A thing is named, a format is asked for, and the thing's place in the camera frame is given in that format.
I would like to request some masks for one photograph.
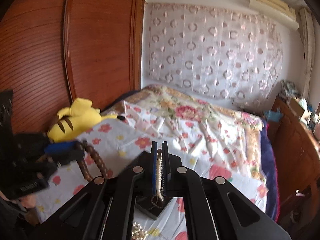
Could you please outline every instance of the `wooden dresser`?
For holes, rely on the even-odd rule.
[[[310,192],[313,204],[318,205],[316,181],[320,177],[319,144],[280,98],[276,98],[273,111],[280,108],[283,117],[271,140],[278,169],[281,217],[290,212],[301,201],[299,192]]]

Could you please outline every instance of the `dark clothing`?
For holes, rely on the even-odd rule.
[[[26,240],[33,227],[25,221],[19,207],[0,198],[0,239]]]

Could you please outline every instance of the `wooden wardrobe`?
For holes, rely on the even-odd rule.
[[[140,86],[144,0],[14,0],[0,22],[0,91],[14,132],[45,131],[76,97],[104,108]]]

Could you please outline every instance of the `yellow plush toy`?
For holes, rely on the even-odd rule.
[[[101,116],[100,110],[91,106],[92,101],[76,98],[71,107],[63,108],[57,113],[57,122],[49,130],[48,137],[54,142],[69,141],[102,120],[117,118],[117,114]]]

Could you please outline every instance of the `floral bedsheet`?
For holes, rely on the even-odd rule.
[[[215,160],[208,160],[209,152],[204,154],[201,151],[199,154],[197,150],[192,150],[194,147],[191,147],[186,154],[180,149],[182,145],[188,144],[188,141],[179,141],[179,137],[177,138],[174,134],[179,130],[181,134],[190,132],[191,135],[192,129],[198,129],[195,135],[201,133],[202,128],[198,121],[178,117],[172,125],[171,119],[166,120],[166,117],[155,116],[141,106],[127,102],[124,103],[124,107],[126,115],[132,115],[126,119],[127,124],[120,120],[107,119],[78,137],[79,140],[86,139],[99,152],[108,168],[108,178],[117,176],[142,151],[150,151],[153,140],[158,145],[165,140],[168,142],[169,152],[179,156],[184,166],[208,179],[224,176],[251,202],[265,211],[267,189],[261,180],[250,178],[250,176],[244,177],[236,170],[230,171],[218,165]],[[183,129],[172,129],[174,126],[181,126]],[[209,130],[209,133],[212,138],[215,136],[214,131]],[[85,162],[93,177],[100,175],[100,171],[88,154],[85,155]],[[41,222],[79,192],[87,182],[77,163],[73,162],[69,166],[59,168],[49,184],[48,189],[37,193],[36,210]],[[182,198],[173,198],[157,220],[152,220],[135,210],[134,221],[140,223],[143,229],[149,232],[148,240],[187,240]]]
[[[259,117],[215,106],[162,85],[149,85],[128,97],[126,101],[142,107],[156,117],[169,120],[172,129],[174,129],[173,124],[176,125],[176,129],[181,128],[180,120],[189,121],[183,125],[184,133],[177,131],[171,135],[177,136],[182,151],[199,153],[208,150],[208,160],[214,159],[219,165],[240,171],[243,175],[247,175],[249,170],[252,178],[265,182],[261,169],[260,147],[260,131],[263,128],[263,122]],[[125,113],[126,109],[124,104],[119,102],[107,112]],[[127,116],[127,121],[132,119],[130,117],[130,115]],[[203,138],[199,140],[199,138],[189,137],[190,129],[188,128],[201,130]],[[223,151],[227,154],[231,152],[230,156],[233,157],[226,159],[221,154]]]

